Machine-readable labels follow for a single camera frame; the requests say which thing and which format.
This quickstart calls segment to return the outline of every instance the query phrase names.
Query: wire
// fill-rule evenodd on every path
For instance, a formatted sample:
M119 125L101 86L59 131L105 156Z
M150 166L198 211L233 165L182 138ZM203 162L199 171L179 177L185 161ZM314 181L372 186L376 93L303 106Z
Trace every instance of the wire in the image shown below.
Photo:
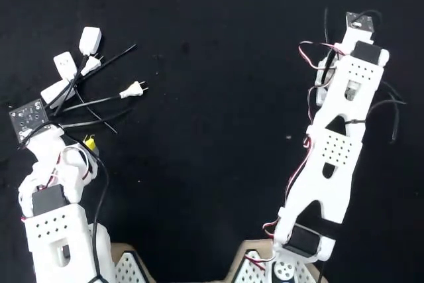
M329 41L329 30L327 28L329 20L329 9L328 7L325 7L324 9L324 37L325 37L325 43L330 43Z
M82 104L85 103L84 99L82 98L81 94L77 89L75 89L75 94L77 95L77 98L81 101ZM90 107L85 107L96 119L102 119L95 111L93 111ZM112 127L108 122L104 122L105 126L107 126L111 131L113 131L115 134L118 134L117 130Z
M290 190L292 189L294 182L297 180L297 177L299 175L300 170L305 166L309 156L312 153L312 139L311 139L311 137L306 136L305 140L303 141L303 147L307 148L307 154L306 154L305 159L303 159L303 161L300 163L299 167L297 167L297 169L290 176L290 178L287 182L286 191L285 191L285 200L286 201L287 201L287 198L289 196Z
M116 119L117 117L121 117L125 114L127 114L128 112L130 112L131 109L126 109L120 113L114 114L112 116L109 116L107 118L104 119L98 119L96 121L89 121L89 122L81 122L81 123L74 123L74 124L65 124L65 125L61 125L61 127L63 129L71 129L74 127L83 127L83 126L90 126L90 125L96 125L96 124L100 124L100 123L104 123L106 121L111 121L112 119Z
M309 117L309 120L311 121L311 125L313 123L313 118L312 118L312 114L311 114L311 94L312 91L314 89L318 89L320 87L327 87L330 85L331 80L333 79L334 75L335 75L336 71L334 71L331 74L331 77L327 80L327 82L325 82L324 84L321 85L314 85L313 87L309 88L309 90L307 90L307 116Z
M80 107L87 107L88 105L104 103L104 102L107 102L107 101L112 101L114 99L120 99L120 98L121 98L120 95L115 95L115 96L111 96L111 97L106 97L104 99L96 99L95 101L83 102L81 104L68 107L68 108L64 109L62 112L65 113L65 112L68 112L68 111L72 111L73 109L79 109Z
M66 99L68 98L69 94L71 93L72 89L75 88L75 85L77 84L77 79L80 77L81 75L81 71L85 66L85 63L87 63L88 60L88 56L83 56L81 64L79 65L78 69L77 69L77 73L75 74L74 78L72 79L72 81L69 84L69 88L66 91L66 94L63 98L63 100L61 100L61 102L59 103L59 105L57 106L55 112L53 113L53 116L57 116L60 112L60 109L62 108L63 104L65 103Z
M266 228L268 228L268 227L270 227L270 226L272 226L272 225L276 225L277 223L278 223L278 221L280 220L280 218L277 218L275 221L273 221L273 222L267 222L267 223L264 223L263 225L262 225L262 230L269 236L269 238L274 238L274 234L273 233L270 233L270 232L268 232L268 230L266 230Z
M100 157L92 151L86 144L84 144L82 141L76 139L75 137L69 135L67 132L64 133L65 136L67 136L71 141L74 141L78 144L80 144L94 159L97 161L97 163L101 166L103 169L103 172L105 173L105 185L103 187L103 190L100 195L99 203L97 204L97 208L95 210L94 219L93 219L93 234L91 236L91 245L93 246L93 259L94 259L94 267L96 272L96 277L90 280L90 282L95 282L96 280L100 280L103 283L107 283L106 279L104 279L100 274L100 265L99 265L99 256L97 255L97 224L99 219L99 213L101 210L101 206L103 204L103 201L105 200L105 196L107 193L107 188L109 187L110 177L109 173L106 169L105 164L101 161Z
M83 157L84 157L84 160L85 160L85 172L84 172L84 175L82 176L82 180L86 179L87 175L89 173L89 160L88 160L87 153L84 150L82 150L81 148L79 148L75 145L68 145L68 146L65 146L64 149L62 149L62 151L60 152L59 158L62 158L64 151L66 151L68 149L76 149L79 152L83 153Z
M319 271L319 277L318 277L318 281L317 283L321 283L322 279L323 279L323 275L324 275L324 266L325 266L325 262L323 262L323 265Z
M365 10L363 12L361 12L355 19L353 19L350 24L352 26L354 26L353 23L355 23L356 21L358 21L359 19L361 19L364 15L368 14L368 13L374 13L377 17L378 17L378 23L382 24L383 23L383 15L381 12L379 12L378 10L375 9L369 9L369 10Z
M400 99L401 101L404 101L403 100L403 97L399 94L399 92L398 91L396 91L396 89L392 86L392 85L390 85L387 81L384 81L384 80L382 80L381 81L381 83L382 84L384 84L385 86L387 86L388 88L389 88L389 90L390 91L392 91L392 93L398 98L398 99Z
M298 49L299 49L299 53L300 53L300 55L301 55L301 57L313 68L313 69L315 69L315 70L325 70L325 68L326 67L324 67L324 68L322 68L322 67L318 67L318 66L315 66L313 63L312 63L312 61L311 61L311 59L306 55L306 53L302 50L302 48L301 48L301 46L303 45L303 44L318 44L318 45L321 45L321 46L326 46L326 47L328 47L328 48L331 48L331 49L333 49L336 53L338 53L338 54L341 54L341 55L345 55L344 54L344 52L342 52L340 49L338 49L336 46L333 46L332 44L328 44L328 43L323 43L323 42L317 42L317 43L314 43L314 42L311 42L311 41L302 41L302 42L300 42L299 43L299 46L297 47Z
M366 117L368 118L368 116L370 116L370 114L379 106L384 105L384 104L391 104L391 103L395 103L395 104L401 104L401 105L406 105L407 103L404 101L398 101L396 99L384 99L383 101L377 102L375 103L373 106L370 107L368 114L366 115Z

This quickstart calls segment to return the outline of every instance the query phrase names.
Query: red and white wire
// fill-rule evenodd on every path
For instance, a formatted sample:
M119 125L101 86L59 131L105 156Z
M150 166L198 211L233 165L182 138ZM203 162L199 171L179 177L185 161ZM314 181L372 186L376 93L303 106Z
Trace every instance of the red and white wire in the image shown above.
M312 140L311 137L306 137L305 141L303 142L303 147L307 148L307 154L305 159L303 159L303 161L300 163L299 167L297 167L297 169L294 171L294 173L290 176L288 182L287 182L287 186L286 186L286 191L285 191L285 199L287 201L287 197L288 197L288 193L289 193L289 189L290 186L294 183L294 181L297 178L297 175L300 173L301 169L305 166L309 156L311 155L312 152Z
M307 56L307 54L302 50L301 46L302 44L318 44L321 46L326 46L328 48L333 49L336 53L341 54L341 55L345 55L344 52L342 52L340 49L338 49L336 46L332 45L332 44L328 44L328 43L324 43L324 42L312 42L312 41L302 41L299 43L299 46L297 47L299 49L299 53L300 56L311 66L311 68L314 68L315 70L324 70L325 67L320 67L320 66L316 66L315 64L312 63L311 59Z
M276 225L279 220L280 220L280 218L277 218L277 220L275 220L273 222L267 222L267 223L264 223L262 225L262 230L269 236L269 238L272 238L273 239L274 238L274 234L273 233L270 233L268 230L266 230L266 228L268 228L268 227L270 227L272 225Z
M258 268L260 268L261 270L265 271L265 268L260 264L260 263L266 263L266 262L271 262L272 260L275 259L275 255L272 255L271 258L252 258L248 255L244 255L245 259L249 260L251 263L253 263L254 265L256 265Z

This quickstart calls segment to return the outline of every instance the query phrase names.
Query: black cable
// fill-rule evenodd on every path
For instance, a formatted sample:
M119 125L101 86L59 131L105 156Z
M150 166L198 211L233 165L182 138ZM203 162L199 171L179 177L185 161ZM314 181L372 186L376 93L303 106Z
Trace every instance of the black cable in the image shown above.
M86 149L86 151L88 151L88 153L90 153L90 155L92 155L92 157L94 157L94 159L96 159L98 165L101 166L101 168L103 169L103 172L105 173L105 179L106 179L105 185L104 185L103 190L101 192L99 203L97 204L97 208L95 210L94 219L93 219L93 233L92 233L92 236L91 236L91 244L93 246L93 259L94 259L94 267L95 267L96 277L93 278L92 280L90 280L90 282L95 282L96 280L100 280L103 283L107 283L106 279L104 279L104 277L102 277L102 275L100 274L99 256L97 255L97 225L98 225L98 219L99 219L101 206L103 204L103 201L105 200L107 188L109 187L109 182L110 182L109 173L106 169L105 164L100 159L100 157L94 151L92 151L86 144L84 144L84 142L82 142L82 141L76 139L75 137L69 135L67 132L65 132L64 135L67 136L71 141L74 141L74 142L80 144L82 147L84 147L84 149Z
M397 99L404 101L403 97L399 94L399 92L396 91L396 89L392 85L390 85L387 81L382 80L381 83L387 86L388 89L392 91L392 93L397 97Z
M329 29L327 27L329 20L329 9L328 7L325 7L324 9L324 37L325 37L325 43L329 42Z
M81 61L81 64L78 66L77 73L74 76L74 78L72 79L72 81L70 82L69 88L66 91L66 94L65 94L63 100L61 100L61 102L57 106L55 112L53 113L53 117L55 117L55 116L57 116L57 114L59 114L60 109L62 108L63 104L65 103L66 99L68 98L68 95L71 93L72 89L77 84L77 79L80 77L81 71L84 68L85 64L87 63L87 60L88 60L88 56L83 56L82 61Z
M323 279L323 275L324 275L324 266L325 266L325 262L323 262L323 265L319 271L319 277L318 277L318 281L317 283L321 283L322 279Z
M79 93L79 91L77 90L77 88L75 88L75 94L77 95L78 99L81 101L82 104L86 103L84 101L84 99L82 98L81 94ZM93 111L90 107L85 106L85 108L96 118L96 119L102 119L95 111ZM69 111L69 107L67 109L62 110L62 113ZM111 130L113 131L115 134L118 134L117 130L114 129L112 127L112 125L110 125L108 122L104 122L104 124Z
M388 92L388 94L393 101L396 100L396 98L394 97L393 94L391 94L390 92ZM393 121L392 140L390 141L390 144L393 144L394 142L396 142L396 139L398 138L399 124L400 124L399 105L396 104L396 103L394 103L393 105L394 105L394 109L395 109L395 118L394 118L394 121Z
M383 101L377 102L375 103L373 106L370 107L368 114L366 115L366 118L368 118L368 116L370 116L370 114L379 106L384 105L384 104L391 104L391 103L395 103L395 104L401 104L401 105L406 105L406 102L404 101L398 101L396 99L384 99Z
M128 112L130 112L130 111L131 111L131 109L126 109L126 110L124 110L122 112L119 112L119 113L114 114L112 116L106 117L104 119L99 119L99 120L96 120L96 121L89 121L89 122L74 123L74 124L64 124L64 125L61 125L61 127L63 129L72 129L74 127L83 127L83 126L96 125L96 124L104 123L106 121L111 121L113 119L116 119L118 117L121 117L122 115L125 115Z
M354 22L358 21L361 17L363 17L366 14L369 13L374 13L377 17L378 17L378 24L382 24L383 23L383 15L381 12L379 12L378 10L375 9L369 9L369 10L365 10L363 12L361 12L355 19L353 19L350 24L352 25Z
M104 102L107 102L107 101L112 101L114 99L120 99L120 98L121 98L120 95L115 95L115 96L111 96L111 97L106 97L104 99L96 99L95 101L90 101L90 102L84 102L83 101L81 104L65 108L62 112L65 113L65 112L68 112L68 111L72 111L73 109L79 109L80 107L87 107L88 105L104 103Z

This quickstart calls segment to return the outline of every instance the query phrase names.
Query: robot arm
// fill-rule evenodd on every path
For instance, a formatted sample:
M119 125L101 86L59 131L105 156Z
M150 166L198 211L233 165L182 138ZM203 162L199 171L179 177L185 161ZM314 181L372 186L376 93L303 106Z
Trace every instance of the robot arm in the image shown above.
M318 201L322 219L334 225L343 222L362 148L365 118L389 58L387 50L373 45L373 31L370 17L347 13L343 42L334 45L344 55L337 59L334 70L326 75L323 70L317 72L315 87L321 108L306 131L308 151L303 168L289 181L285 206L278 212L276 259L310 263L331 256L335 240L297 224L297 218L310 203ZM320 63L321 69L326 62L324 59ZM328 128L337 116L344 119L346 134ZM325 176L323 171L328 167L331 173Z

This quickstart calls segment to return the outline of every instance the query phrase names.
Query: power cord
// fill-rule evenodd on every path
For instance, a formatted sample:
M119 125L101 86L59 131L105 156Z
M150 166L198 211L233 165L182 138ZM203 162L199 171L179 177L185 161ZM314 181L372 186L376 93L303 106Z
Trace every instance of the power cord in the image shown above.
M81 71L84 68L85 64L87 63L87 60L88 60L88 56L84 55L83 58L82 58L81 64L79 65L79 67L77 69L76 75L74 76L74 78L72 79L72 81L70 82L70 84L68 86L68 89L66 90L66 94L65 94L63 100L61 100L61 102L57 106L55 112L53 113L54 117L57 116L57 114L59 114L60 109L62 108L63 104L65 103L66 99L68 98L68 95L75 88L75 85L77 83L77 79L80 77Z
M80 107L87 107L88 105L94 105L99 103L105 103L108 101L113 101L115 99L125 99L127 97L134 97L134 96L142 96L144 94L144 91L148 90L148 87L141 88L141 84L144 84L145 82L137 82L135 81L133 84L131 84L126 90L122 91L120 94L106 97L104 99L96 99L95 101L90 102L84 102L75 106L68 107L64 109L62 112L68 112L72 111L73 109L79 109Z

